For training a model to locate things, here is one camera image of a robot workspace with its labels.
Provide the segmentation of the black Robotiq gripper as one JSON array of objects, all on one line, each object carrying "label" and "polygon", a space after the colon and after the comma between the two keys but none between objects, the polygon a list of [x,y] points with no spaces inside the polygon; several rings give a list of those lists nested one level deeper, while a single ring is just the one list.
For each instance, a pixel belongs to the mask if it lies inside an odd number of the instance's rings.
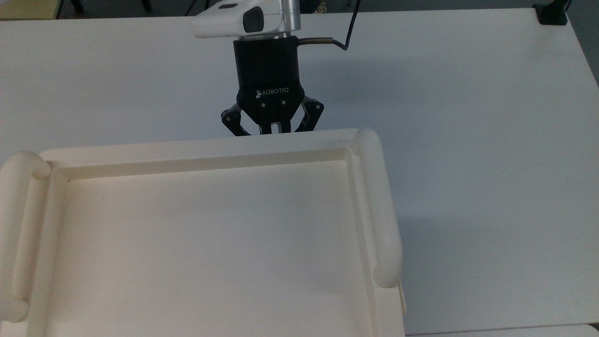
[{"label": "black Robotiq gripper", "polygon": [[237,103],[221,113],[234,136],[252,136],[242,124],[246,115],[257,134],[291,133],[291,120],[301,105],[304,115],[294,132],[312,132],[324,105],[308,96],[300,83],[298,38],[234,41],[237,67]]}]

